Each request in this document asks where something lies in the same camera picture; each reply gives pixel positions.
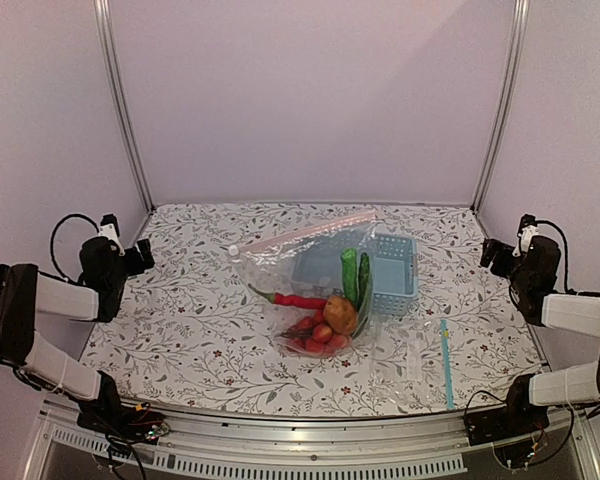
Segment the red lychee fruit bunch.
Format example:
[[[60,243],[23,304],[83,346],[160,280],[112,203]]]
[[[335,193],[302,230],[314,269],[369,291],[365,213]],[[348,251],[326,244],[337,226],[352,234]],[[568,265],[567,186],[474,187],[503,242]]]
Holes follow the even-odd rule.
[[[312,357],[333,356],[352,343],[349,335],[337,333],[327,323],[320,310],[301,318],[279,338],[290,352]]]

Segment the red chili pepper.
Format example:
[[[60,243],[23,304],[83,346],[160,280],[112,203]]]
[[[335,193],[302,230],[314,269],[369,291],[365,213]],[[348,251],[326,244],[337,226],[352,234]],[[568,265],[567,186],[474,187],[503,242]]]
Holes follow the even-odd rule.
[[[254,287],[252,284],[248,284],[248,288],[253,293],[259,295],[260,297],[264,298],[273,305],[308,310],[322,310],[327,304],[327,300],[323,298],[310,298],[298,295],[283,295],[278,292],[263,292]]]

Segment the brown potato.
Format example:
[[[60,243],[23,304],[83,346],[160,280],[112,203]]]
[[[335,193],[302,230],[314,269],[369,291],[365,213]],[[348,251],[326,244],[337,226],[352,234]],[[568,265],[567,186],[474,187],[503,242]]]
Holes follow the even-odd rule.
[[[357,311],[346,298],[332,295],[323,308],[326,323],[338,334],[350,335],[358,325]]]

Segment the smooth green cucumber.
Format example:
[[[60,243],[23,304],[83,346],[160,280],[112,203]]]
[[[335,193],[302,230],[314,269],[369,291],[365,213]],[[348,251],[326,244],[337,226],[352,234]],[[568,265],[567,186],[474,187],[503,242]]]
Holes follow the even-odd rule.
[[[358,304],[358,262],[357,250],[353,247],[345,248],[340,255],[342,289],[346,299],[354,307]]]

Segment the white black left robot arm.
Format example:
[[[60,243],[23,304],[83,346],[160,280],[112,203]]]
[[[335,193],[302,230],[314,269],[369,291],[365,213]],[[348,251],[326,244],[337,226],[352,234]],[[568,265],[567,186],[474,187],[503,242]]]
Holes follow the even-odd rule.
[[[128,281],[155,265],[148,239],[123,246],[115,215],[86,221],[95,233],[79,249],[81,271],[75,279],[31,261],[0,261],[0,367],[38,392],[74,403],[83,428],[151,442],[164,424],[163,415],[147,402],[125,404],[111,374],[81,363],[38,325],[42,318],[111,323],[120,313]]]

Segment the dark green bumpy cucumber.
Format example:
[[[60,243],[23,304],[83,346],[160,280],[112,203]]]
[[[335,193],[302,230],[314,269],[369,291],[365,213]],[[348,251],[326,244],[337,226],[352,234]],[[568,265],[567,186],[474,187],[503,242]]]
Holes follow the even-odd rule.
[[[358,265],[358,278],[357,278],[357,286],[358,286],[358,299],[357,299],[357,311],[360,312],[362,310],[362,306],[364,304],[368,285],[371,281],[371,259],[367,252],[363,252],[360,255],[360,261]]]

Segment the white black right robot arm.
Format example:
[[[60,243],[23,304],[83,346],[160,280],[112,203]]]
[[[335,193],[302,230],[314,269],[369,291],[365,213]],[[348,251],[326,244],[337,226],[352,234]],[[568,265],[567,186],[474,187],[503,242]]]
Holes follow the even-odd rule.
[[[568,264],[564,232],[533,215],[521,217],[517,242],[483,242],[480,265],[509,282],[512,304],[529,325],[569,331],[600,341],[600,293],[555,288],[560,265]],[[472,445],[530,434],[549,426],[551,407],[600,405],[598,359],[566,369],[524,374],[509,387],[498,409],[464,416]]]

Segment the clear pink zipper bag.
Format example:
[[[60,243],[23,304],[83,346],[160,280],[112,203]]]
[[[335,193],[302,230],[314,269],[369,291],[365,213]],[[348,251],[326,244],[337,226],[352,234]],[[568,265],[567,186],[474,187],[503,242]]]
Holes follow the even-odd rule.
[[[378,216],[362,211],[228,249],[282,352],[329,358],[374,339]]]

